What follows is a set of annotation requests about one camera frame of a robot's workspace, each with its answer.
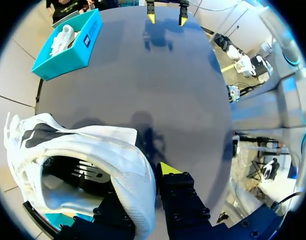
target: screw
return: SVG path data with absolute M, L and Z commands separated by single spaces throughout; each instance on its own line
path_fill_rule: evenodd
M 175 220 L 175 221 L 181 220 L 179 214 L 174 214 L 174 220 Z
M 124 216 L 123 216 L 123 220 L 129 220 L 129 217 L 128 217 L 128 215 L 127 215 L 127 214 L 124 214 Z
M 102 214 L 102 212 L 101 212 L 101 210 L 99 208 L 94 208 L 93 213 L 97 214 L 97 215 L 101 215 Z
M 210 212 L 211 211 L 207 207 L 202 209 L 202 215 L 209 215 Z
M 248 228 L 249 227 L 249 222 L 247 220 L 242 221 L 242 227 L 243 228 Z
M 259 236 L 259 232 L 258 231 L 256 231 L 256 230 L 252 231 L 252 233 L 251 233 L 251 237 L 252 238 L 256 239 L 256 238 L 258 238 L 258 236 Z
M 169 193 L 170 193 L 171 196 L 176 196 L 176 194 L 173 190 L 170 190 Z

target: blue light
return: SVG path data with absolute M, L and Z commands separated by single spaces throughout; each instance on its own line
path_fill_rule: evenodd
M 298 58 L 297 61 L 290 61 L 285 55 L 284 55 L 284 58 L 285 58 L 286 61 L 287 61 L 290 65 L 292 65 L 292 66 L 297 66 L 298 64 L 301 63 L 301 60 L 300 60 L 299 58 Z

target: black stripe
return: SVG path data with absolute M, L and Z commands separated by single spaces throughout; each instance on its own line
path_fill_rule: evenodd
M 25 131 L 22 137 L 21 144 L 26 139 L 29 139 L 26 141 L 25 147 L 30 149 L 30 148 L 36 147 L 37 145 L 43 142 L 47 142 L 52 139 L 59 138 L 65 135 L 71 135 L 71 134 L 74 134 L 74 133 L 57 132 L 57 129 L 52 128 L 51 126 L 45 123 L 44 124 L 39 123 L 32 130 Z

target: desk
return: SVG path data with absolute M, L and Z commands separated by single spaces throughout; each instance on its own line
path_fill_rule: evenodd
M 231 114 L 224 78 L 211 45 L 179 8 L 145 6 L 101 11 L 103 27 L 89 66 L 43 83 L 37 113 L 51 113 L 66 128 L 135 128 L 148 159 L 189 172 L 211 223 L 226 198 L 232 157 Z M 168 239 L 156 202 L 151 239 Z

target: new balance logo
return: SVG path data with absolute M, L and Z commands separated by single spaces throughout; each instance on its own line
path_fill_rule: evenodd
M 81 177 L 84 175 L 86 180 L 103 184 L 110 180 L 110 175 L 86 161 L 79 161 L 76 169 L 72 173 L 73 176 Z

